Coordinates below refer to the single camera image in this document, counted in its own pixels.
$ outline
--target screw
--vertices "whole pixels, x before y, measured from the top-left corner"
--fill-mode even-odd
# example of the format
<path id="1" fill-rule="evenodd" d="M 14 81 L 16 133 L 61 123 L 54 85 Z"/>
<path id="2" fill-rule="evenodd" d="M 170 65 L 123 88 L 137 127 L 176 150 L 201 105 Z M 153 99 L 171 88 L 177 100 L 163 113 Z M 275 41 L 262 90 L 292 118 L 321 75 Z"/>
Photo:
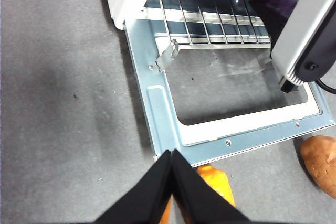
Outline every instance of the screw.
<path id="1" fill-rule="evenodd" d="M 314 71 L 315 69 L 317 69 L 319 67 L 319 65 L 315 64 L 314 62 L 310 62 L 306 65 L 306 68 L 309 71 Z"/>
<path id="2" fill-rule="evenodd" d="M 225 144 L 227 145 L 227 146 L 231 146 L 231 140 L 230 139 L 227 139 L 226 141 L 225 141 Z"/>

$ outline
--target wire rack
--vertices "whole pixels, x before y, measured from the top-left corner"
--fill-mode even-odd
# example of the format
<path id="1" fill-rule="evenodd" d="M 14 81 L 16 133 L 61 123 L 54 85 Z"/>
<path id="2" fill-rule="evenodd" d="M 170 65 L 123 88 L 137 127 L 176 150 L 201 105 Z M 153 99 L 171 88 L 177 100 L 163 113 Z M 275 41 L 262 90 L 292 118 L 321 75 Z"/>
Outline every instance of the wire rack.
<path id="1" fill-rule="evenodd" d="M 270 47 L 248 0 L 148 0 L 141 15 L 153 20 L 158 44 L 176 39 L 182 49 Z"/>

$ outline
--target metal bracket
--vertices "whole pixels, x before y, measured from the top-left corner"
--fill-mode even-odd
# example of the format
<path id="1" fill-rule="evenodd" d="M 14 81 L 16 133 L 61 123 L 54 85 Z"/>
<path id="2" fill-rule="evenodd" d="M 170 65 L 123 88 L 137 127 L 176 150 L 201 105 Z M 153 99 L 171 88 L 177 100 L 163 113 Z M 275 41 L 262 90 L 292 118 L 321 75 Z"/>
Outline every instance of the metal bracket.
<path id="1" fill-rule="evenodd" d="M 174 60 L 174 58 L 177 56 L 178 52 L 180 51 L 178 47 L 178 42 L 176 39 L 172 39 L 172 41 L 169 43 L 166 50 L 162 52 L 162 54 L 157 57 L 155 63 L 156 66 L 150 65 L 149 68 L 151 70 L 157 68 L 159 72 L 161 73 L 163 70 L 165 70 Z"/>

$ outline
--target toaster oven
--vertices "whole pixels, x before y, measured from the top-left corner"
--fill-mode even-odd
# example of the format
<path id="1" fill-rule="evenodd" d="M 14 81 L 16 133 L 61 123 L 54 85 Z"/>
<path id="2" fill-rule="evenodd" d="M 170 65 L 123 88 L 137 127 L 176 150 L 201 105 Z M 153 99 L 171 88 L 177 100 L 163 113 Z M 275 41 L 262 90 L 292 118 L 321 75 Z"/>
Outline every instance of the toaster oven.
<path id="1" fill-rule="evenodd" d="M 314 83 L 280 91 L 248 0 L 108 3 L 126 33 L 154 159 L 177 149 L 198 166 L 335 124 Z"/>

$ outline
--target black cable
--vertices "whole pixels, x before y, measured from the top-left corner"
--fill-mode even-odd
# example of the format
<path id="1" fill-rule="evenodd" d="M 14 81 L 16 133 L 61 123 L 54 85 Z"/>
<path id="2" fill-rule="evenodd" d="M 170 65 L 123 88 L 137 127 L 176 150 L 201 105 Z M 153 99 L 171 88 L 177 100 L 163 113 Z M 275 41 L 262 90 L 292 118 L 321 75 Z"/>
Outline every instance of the black cable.
<path id="1" fill-rule="evenodd" d="M 336 89 L 326 85 L 321 79 L 318 79 L 315 81 L 318 86 L 320 86 L 322 89 L 326 90 L 329 93 L 336 94 Z"/>

